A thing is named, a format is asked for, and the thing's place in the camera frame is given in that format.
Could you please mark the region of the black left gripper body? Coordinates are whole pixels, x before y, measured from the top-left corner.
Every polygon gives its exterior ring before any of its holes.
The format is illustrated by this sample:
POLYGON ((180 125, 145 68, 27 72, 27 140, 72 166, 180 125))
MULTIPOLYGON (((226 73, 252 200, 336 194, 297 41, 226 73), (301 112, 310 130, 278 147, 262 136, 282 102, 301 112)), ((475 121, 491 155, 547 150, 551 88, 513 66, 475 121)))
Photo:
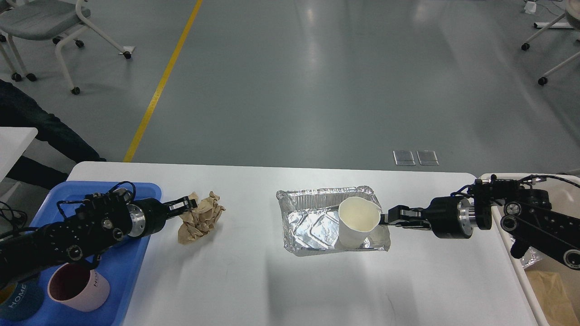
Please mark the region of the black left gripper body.
POLYGON ((132 221, 129 237, 145 237, 161 231, 169 217, 169 209, 155 198, 130 203, 128 212, 132 221))

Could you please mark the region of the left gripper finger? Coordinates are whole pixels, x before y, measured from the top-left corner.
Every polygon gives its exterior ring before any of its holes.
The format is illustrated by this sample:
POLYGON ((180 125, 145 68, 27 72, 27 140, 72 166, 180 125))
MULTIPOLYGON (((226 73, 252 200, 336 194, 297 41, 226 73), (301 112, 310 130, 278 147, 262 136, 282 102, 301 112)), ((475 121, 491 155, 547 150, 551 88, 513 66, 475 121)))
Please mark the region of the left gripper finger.
POLYGON ((163 205, 168 209, 166 220, 180 216, 181 214, 188 212, 191 209, 195 209, 198 206, 197 201, 195 199, 190 199, 189 196, 184 196, 173 201, 164 202, 163 205))

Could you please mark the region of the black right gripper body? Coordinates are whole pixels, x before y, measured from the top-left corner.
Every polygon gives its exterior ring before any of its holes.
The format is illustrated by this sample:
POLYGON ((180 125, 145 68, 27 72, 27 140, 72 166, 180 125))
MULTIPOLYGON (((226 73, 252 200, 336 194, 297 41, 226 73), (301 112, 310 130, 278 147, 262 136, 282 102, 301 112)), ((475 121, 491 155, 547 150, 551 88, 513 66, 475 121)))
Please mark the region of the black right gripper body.
POLYGON ((426 208, 426 220, 440 239, 470 239, 473 229, 492 228, 491 206, 480 199, 437 197, 426 208))

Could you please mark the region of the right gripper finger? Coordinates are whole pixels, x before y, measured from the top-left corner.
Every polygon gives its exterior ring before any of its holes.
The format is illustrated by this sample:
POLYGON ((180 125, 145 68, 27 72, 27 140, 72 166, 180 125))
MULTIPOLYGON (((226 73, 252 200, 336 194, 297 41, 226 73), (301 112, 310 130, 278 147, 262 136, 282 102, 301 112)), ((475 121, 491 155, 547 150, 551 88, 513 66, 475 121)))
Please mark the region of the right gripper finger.
POLYGON ((422 215, 424 208, 408 206, 394 206, 387 213, 380 215, 380 225, 393 225, 404 229, 431 230, 431 224, 422 215))

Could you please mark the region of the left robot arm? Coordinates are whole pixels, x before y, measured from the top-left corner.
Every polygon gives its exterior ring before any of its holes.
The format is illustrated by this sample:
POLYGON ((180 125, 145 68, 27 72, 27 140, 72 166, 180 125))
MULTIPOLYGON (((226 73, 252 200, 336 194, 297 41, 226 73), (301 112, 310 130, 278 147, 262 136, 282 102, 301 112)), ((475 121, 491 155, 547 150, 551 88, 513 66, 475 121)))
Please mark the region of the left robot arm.
POLYGON ((99 266, 102 254, 125 239, 141 239, 163 229, 168 219, 197 208, 195 199, 182 197, 160 202, 136 199, 136 186, 120 182, 105 193, 81 200, 56 202, 61 221, 38 228, 14 230, 1 242, 1 287, 33 278, 61 264, 99 266), (64 216, 63 204, 75 204, 73 216, 64 216))

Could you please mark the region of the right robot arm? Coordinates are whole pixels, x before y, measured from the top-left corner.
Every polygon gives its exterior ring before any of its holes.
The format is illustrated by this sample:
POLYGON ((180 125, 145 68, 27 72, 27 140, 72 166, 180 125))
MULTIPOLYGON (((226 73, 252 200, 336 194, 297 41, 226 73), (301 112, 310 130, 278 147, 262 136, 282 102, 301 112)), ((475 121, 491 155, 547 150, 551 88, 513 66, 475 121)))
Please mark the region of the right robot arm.
POLYGON ((559 180, 556 175, 528 175, 499 179, 491 175, 476 179, 446 197, 431 200, 426 208, 394 206, 381 215, 380 225, 432 231, 440 239, 469 239, 473 228, 492 227, 492 207, 503 214, 498 227, 514 238, 510 255, 520 259, 533 247, 572 270, 579 269, 579 219, 553 210, 549 192, 536 183, 559 180))

